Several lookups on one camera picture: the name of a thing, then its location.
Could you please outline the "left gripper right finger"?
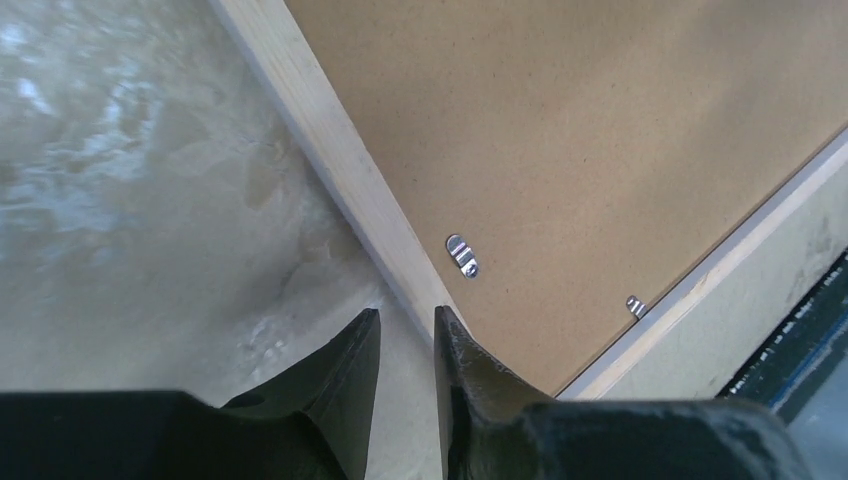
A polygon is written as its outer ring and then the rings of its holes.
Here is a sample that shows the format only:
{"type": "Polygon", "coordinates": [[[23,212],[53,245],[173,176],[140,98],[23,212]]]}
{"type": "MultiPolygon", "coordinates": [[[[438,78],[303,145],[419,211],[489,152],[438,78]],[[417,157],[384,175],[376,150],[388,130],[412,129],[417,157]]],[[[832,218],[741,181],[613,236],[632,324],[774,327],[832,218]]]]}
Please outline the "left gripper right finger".
{"type": "Polygon", "coordinates": [[[538,479],[525,409],[553,398],[483,348],[454,310],[434,311],[434,370],[446,479],[538,479]]]}

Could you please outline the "white wooden picture frame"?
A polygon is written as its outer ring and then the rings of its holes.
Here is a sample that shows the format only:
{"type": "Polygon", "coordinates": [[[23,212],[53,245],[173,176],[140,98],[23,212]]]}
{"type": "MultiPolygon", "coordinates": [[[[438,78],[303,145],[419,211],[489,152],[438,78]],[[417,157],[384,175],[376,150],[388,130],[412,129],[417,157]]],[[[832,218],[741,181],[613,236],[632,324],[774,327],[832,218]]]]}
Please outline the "white wooden picture frame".
{"type": "MultiPolygon", "coordinates": [[[[410,317],[432,334],[435,307],[449,305],[470,330],[290,2],[218,1],[214,7],[410,317]]],[[[642,300],[648,310],[641,320],[626,307],[632,320],[623,332],[565,387],[547,393],[564,399],[712,396],[846,245],[847,120],[667,290],[642,300]]]]}

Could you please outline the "brown cardboard backing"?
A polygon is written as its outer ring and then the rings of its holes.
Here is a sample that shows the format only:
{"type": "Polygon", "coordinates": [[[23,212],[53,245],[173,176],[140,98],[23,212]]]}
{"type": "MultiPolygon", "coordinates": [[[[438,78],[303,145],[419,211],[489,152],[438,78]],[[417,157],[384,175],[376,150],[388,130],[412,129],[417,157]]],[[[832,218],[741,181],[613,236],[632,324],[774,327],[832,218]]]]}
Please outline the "brown cardboard backing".
{"type": "Polygon", "coordinates": [[[289,9],[470,330],[549,393],[847,120],[843,1],[289,9]]]}

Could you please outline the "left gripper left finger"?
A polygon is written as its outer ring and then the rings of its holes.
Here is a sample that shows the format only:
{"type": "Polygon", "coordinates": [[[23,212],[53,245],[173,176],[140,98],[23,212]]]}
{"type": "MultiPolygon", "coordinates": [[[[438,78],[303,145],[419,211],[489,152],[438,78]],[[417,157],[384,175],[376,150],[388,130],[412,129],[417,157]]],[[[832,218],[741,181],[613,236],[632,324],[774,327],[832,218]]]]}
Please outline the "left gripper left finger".
{"type": "Polygon", "coordinates": [[[259,420],[305,418],[345,479],[363,479],[380,366],[381,323],[366,308],[327,344],[223,409],[259,420]]]}

